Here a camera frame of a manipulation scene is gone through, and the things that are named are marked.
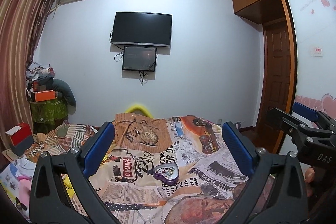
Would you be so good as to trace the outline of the person's right hand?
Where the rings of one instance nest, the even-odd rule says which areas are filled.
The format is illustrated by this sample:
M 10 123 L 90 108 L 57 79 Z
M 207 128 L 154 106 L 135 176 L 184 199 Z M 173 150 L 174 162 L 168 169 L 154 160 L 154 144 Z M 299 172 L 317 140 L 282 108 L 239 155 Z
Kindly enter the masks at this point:
M 305 178 L 305 184 L 306 184 L 306 193 L 307 196 L 310 197 L 313 194 L 313 188 L 311 186 L 311 183 L 314 181 L 315 178 L 315 170 L 313 169 L 313 167 L 309 167 L 305 174 L 304 174 L 304 178 Z

